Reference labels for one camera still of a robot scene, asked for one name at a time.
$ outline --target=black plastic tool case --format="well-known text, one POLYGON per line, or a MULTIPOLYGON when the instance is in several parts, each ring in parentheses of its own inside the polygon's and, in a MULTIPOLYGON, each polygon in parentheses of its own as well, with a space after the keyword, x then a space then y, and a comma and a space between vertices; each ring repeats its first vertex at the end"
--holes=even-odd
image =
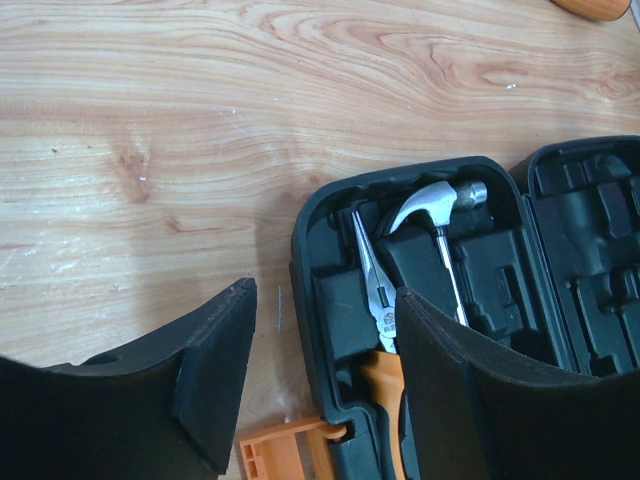
MULTIPOLYGON (((359 371, 378 336, 351 212, 360 211, 394 285, 453 317, 453 289, 424 216, 412 215, 388 237, 379 232, 394 207, 440 180, 481 180, 488 188, 484 206, 453 213, 447 235, 471 328, 588 375, 624 373, 640 362, 640 137, 551 145, 511 175, 486 157, 466 157, 332 183, 300 212, 290 271, 314 401, 329 423, 350 429, 330 446, 340 479, 395 478, 386 414, 368 401, 359 371)), ((417 479, 402 411, 405 473, 417 479)))

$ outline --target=chrome hammer head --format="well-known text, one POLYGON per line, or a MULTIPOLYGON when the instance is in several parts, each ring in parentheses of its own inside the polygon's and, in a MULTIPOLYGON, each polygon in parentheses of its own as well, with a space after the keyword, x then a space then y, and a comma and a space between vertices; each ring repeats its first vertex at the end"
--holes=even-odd
POLYGON ((486 201, 487 186, 483 182, 466 182, 457 188, 449 182, 432 183, 407 198, 383 234, 395 232, 409 215, 417 211, 425 211, 434 228, 446 227, 451 222, 452 211, 470 211, 486 201))

